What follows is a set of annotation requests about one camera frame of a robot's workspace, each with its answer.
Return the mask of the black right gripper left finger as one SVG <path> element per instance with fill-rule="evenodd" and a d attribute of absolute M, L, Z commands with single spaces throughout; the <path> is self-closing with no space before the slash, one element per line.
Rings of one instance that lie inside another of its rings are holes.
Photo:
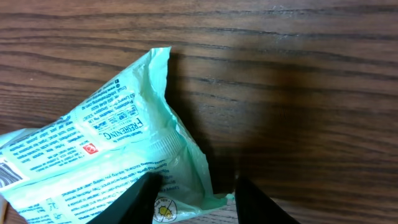
<path fill-rule="evenodd" d="M 154 204 L 161 185 L 160 174 L 145 173 L 88 224 L 152 223 Z"/>

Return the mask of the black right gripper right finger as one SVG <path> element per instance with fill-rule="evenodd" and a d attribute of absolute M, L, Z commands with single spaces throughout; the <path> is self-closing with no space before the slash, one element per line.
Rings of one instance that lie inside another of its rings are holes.
<path fill-rule="evenodd" d="M 239 224 L 299 224 L 246 177 L 237 179 L 234 197 Z"/>

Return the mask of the teal wet wipes pack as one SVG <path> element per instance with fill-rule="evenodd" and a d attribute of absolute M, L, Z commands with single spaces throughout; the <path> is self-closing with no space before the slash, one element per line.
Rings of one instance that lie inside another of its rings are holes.
<path fill-rule="evenodd" d="M 1 196 L 29 223 L 88 223 L 148 172 L 163 177 L 152 223 L 224 207 L 206 156 L 165 99 L 154 48 L 43 128 L 1 136 Z"/>

